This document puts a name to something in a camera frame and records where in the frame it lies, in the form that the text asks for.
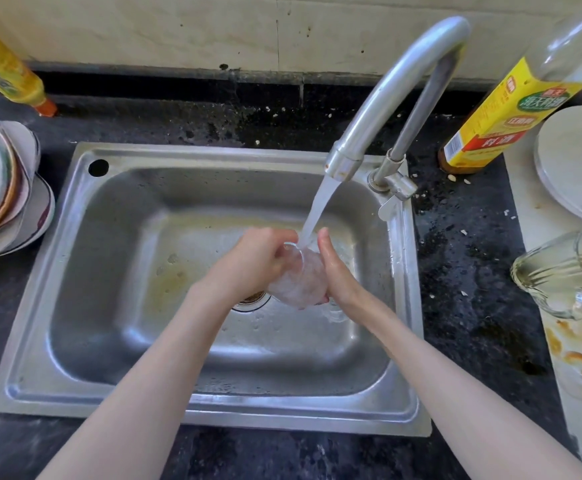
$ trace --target faucet spout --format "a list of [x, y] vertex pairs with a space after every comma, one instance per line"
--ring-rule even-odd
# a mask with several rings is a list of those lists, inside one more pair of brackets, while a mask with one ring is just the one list
[[326, 175], [340, 182], [353, 178], [373, 138], [435, 64], [398, 141], [387, 154], [385, 161], [390, 162], [382, 164], [384, 169], [380, 167], [376, 171], [373, 181], [382, 185], [385, 177], [395, 173], [407, 148], [446, 89], [470, 34], [471, 25], [461, 16], [442, 20], [422, 34], [378, 82], [342, 137], [333, 144], [324, 166]]

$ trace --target backsplash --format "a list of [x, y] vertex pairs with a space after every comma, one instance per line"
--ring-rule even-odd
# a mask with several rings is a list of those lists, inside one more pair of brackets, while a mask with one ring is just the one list
[[40, 62], [381, 74], [461, 14], [456, 78], [497, 80], [582, 0], [0, 0], [0, 37]]

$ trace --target yellow label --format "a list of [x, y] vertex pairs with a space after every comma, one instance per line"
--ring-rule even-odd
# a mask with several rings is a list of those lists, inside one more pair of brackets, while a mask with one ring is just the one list
[[0, 41], [0, 92], [15, 102], [35, 100], [43, 95], [42, 83], [17, 56]]
[[581, 82], [535, 79], [522, 58], [446, 144], [446, 161], [485, 166], [580, 90]]

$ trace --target barcode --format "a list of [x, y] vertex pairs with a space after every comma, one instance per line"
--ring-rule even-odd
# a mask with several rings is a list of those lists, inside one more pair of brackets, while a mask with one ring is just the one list
[[449, 161], [453, 158], [460, 150], [464, 147], [464, 142], [462, 141], [462, 135], [458, 131], [455, 136], [451, 138], [446, 146], [444, 147], [444, 154], [446, 155], [446, 160]]

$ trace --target sink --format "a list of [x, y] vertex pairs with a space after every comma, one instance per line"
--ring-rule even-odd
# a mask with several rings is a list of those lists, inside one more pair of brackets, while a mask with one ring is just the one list
[[[249, 226], [300, 230], [325, 153], [81, 143], [0, 363], [0, 412], [86, 417]], [[362, 285], [420, 337], [412, 210], [377, 217], [369, 156], [319, 225]], [[268, 294], [231, 310], [186, 423], [425, 436], [380, 342]]]

